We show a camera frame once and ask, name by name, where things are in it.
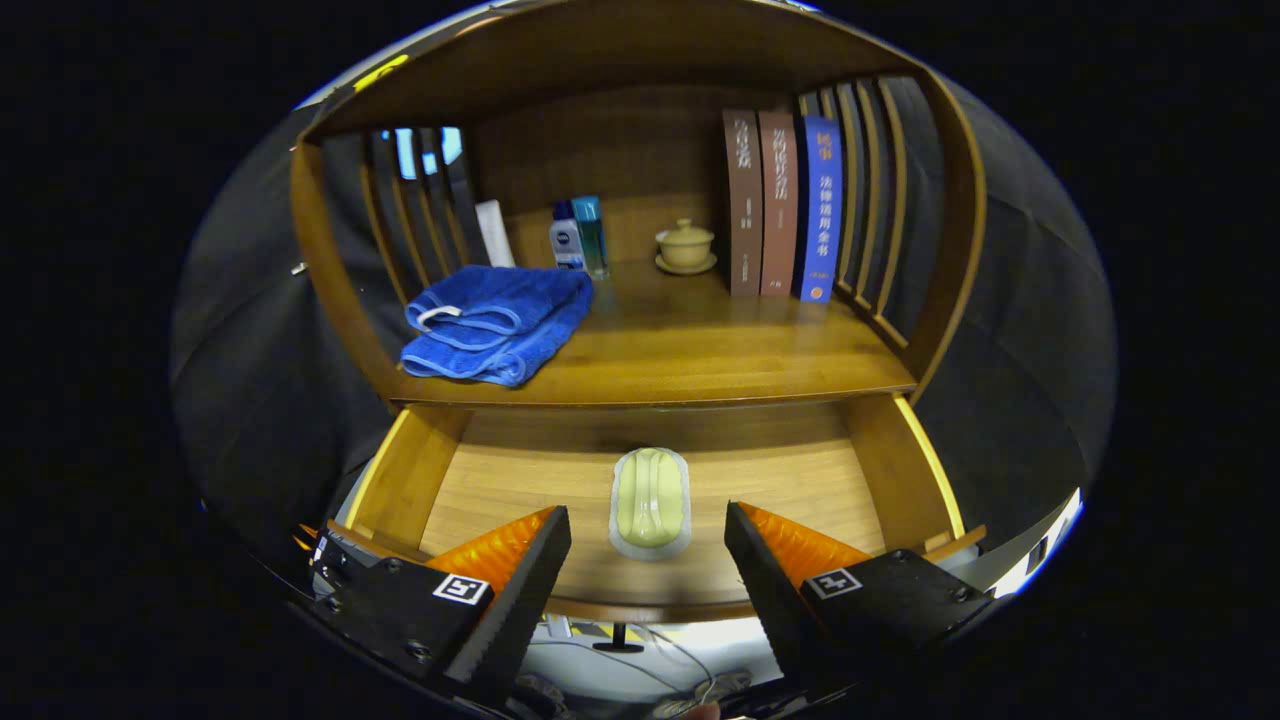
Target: green soap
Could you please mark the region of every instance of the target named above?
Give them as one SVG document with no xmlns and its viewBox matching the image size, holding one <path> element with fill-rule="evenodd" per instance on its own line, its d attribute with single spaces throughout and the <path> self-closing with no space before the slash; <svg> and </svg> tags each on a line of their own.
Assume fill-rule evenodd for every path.
<svg viewBox="0 0 1280 720">
<path fill-rule="evenodd" d="M 618 534 L 640 547 L 676 539 L 685 521 L 685 488 L 669 454 L 645 447 L 618 474 Z"/>
</svg>

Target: wooden drawer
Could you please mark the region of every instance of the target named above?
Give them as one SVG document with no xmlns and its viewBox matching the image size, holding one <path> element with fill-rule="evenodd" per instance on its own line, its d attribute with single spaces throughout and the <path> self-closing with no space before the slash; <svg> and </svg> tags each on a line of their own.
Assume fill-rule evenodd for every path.
<svg viewBox="0 0 1280 720">
<path fill-rule="evenodd" d="M 692 542 L 640 562 L 609 544 L 613 465 L 640 446 L 689 461 Z M 605 621 L 698 621 L 753 610 L 724 547 L 740 500 L 870 555 L 964 536 L 946 474 L 899 395 L 705 410 L 466 410 L 411 405 L 339 523 L 425 560 L 566 505 L 573 546 L 548 610 Z"/>
</svg>

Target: white bottle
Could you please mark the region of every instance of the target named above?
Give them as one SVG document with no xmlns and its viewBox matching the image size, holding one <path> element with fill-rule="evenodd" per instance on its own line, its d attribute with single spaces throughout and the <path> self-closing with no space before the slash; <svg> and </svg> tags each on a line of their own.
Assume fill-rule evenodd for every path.
<svg viewBox="0 0 1280 720">
<path fill-rule="evenodd" d="M 480 237 L 489 252 L 489 264 L 494 268 L 515 268 L 511 256 L 511 242 L 507 240 L 507 227 L 502 224 L 502 208 L 497 200 L 476 202 L 476 222 L 480 223 Z"/>
<path fill-rule="evenodd" d="M 586 270 L 586 258 L 582 255 L 582 238 L 573 219 L 573 206 L 568 201 L 557 202 L 552 210 L 552 254 L 556 266 L 568 270 Z"/>
</svg>

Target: white tube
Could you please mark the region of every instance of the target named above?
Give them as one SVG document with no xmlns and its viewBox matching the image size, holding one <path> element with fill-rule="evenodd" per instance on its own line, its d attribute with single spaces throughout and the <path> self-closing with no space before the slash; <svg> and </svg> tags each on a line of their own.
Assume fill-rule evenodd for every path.
<svg viewBox="0 0 1280 720">
<path fill-rule="evenodd" d="M 498 201 L 476 202 L 476 219 L 480 222 L 484 247 L 489 251 L 489 264 L 494 268 L 515 268 L 516 260 L 511 256 L 511 242 L 507 241 L 507 227 L 502 224 Z"/>
</svg>

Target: screw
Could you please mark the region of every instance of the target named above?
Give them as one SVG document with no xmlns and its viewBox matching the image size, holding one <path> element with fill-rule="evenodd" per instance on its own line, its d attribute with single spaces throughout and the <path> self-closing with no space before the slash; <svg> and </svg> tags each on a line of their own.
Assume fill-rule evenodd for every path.
<svg viewBox="0 0 1280 720">
<path fill-rule="evenodd" d="M 404 652 L 407 652 L 410 657 L 417 660 L 422 665 L 426 665 L 426 661 L 431 659 L 431 651 L 428 650 L 425 644 L 417 641 L 408 641 L 407 643 L 404 643 Z"/>
</svg>

